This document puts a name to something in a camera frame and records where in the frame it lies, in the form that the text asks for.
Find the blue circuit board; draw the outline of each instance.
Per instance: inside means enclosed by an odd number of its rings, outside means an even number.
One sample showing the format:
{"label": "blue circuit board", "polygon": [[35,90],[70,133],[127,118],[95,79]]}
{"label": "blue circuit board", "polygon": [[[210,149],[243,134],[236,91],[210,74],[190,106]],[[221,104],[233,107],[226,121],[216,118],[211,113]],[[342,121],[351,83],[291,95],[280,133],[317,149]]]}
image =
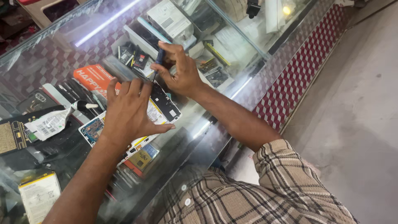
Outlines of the blue circuit board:
{"label": "blue circuit board", "polygon": [[83,136],[87,137],[90,144],[96,143],[103,129],[102,121],[97,118],[80,129]]}

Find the person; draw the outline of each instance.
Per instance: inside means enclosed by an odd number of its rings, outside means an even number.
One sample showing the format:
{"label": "person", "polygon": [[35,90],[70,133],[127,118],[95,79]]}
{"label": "person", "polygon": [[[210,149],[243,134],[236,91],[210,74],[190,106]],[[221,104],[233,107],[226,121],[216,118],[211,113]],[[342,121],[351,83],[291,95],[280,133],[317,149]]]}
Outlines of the person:
{"label": "person", "polygon": [[[266,121],[201,81],[195,61],[185,55],[182,46],[160,41],[159,47],[166,51],[165,63],[176,64],[177,73],[171,76],[159,64],[151,68],[169,89],[199,103],[232,137],[255,152],[260,184],[237,182],[220,171],[208,171],[160,223],[358,223]],[[150,83],[140,79],[124,82],[118,95],[116,83],[113,79],[107,89],[105,126],[98,142],[43,224],[94,223],[107,183],[127,145],[175,128],[149,120]]]}

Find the glue tube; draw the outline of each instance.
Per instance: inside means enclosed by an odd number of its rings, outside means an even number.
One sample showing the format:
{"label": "glue tube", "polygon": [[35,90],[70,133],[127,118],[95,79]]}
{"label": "glue tube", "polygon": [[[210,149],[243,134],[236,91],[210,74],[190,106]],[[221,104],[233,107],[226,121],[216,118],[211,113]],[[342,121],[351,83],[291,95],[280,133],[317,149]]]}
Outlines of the glue tube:
{"label": "glue tube", "polygon": [[90,108],[96,108],[98,105],[89,104],[84,100],[78,100],[74,102],[66,110],[52,111],[46,115],[41,116],[32,122],[28,122],[25,125],[38,139],[41,141],[58,134],[61,132],[68,121],[68,117],[75,111],[83,111]]}

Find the glass display case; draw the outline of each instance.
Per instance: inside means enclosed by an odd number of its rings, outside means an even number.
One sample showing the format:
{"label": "glass display case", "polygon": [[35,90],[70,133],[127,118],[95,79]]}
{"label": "glass display case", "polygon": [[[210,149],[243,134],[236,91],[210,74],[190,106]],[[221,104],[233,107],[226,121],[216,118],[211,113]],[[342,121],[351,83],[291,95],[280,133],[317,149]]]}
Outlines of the glass display case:
{"label": "glass display case", "polygon": [[[76,173],[90,152],[90,141],[100,135],[88,132],[93,122],[102,125],[95,119],[103,117],[106,98],[94,79],[105,75],[119,81],[156,81],[163,90],[160,94],[176,107],[173,113],[180,112],[173,115],[158,109],[176,129],[137,140],[126,150],[104,192],[97,220],[158,222],[197,183],[231,137],[204,108],[170,91],[150,70],[159,51],[157,42],[181,44],[196,60],[201,79],[234,99],[313,2],[278,0],[274,6],[265,1],[259,14],[249,19],[245,1],[229,5],[224,0],[90,0],[3,55],[0,193],[4,218],[28,223],[20,197],[22,182],[52,170],[63,190]],[[239,16],[230,12],[234,4],[242,4]],[[273,20],[268,14],[276,15],[276,26],[268,25]],[[68,108],[79,99],[100,106],[74,112],[66,128],[47,140],[31,138],[25,122]],[[158,98],[151,95],[151,99],[159,106]],[[139,153],[145,153],[149,162],[134,161]]]}

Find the man's left hand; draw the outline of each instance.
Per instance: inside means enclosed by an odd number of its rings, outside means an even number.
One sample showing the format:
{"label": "man's left hand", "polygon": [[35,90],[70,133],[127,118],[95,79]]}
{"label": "man's left hand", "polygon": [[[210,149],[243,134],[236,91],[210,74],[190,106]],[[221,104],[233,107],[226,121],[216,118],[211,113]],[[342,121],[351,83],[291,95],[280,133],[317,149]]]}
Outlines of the man's left hand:
{"label": "man's left hand", "polygon": [[146,114],[152,83],[141,79],[124,82],[118,95],[117,79],[107,89],[107,112],[102,138],[120,146],[128,146],[133,140],[174,129],[173,124],[154,124]]}

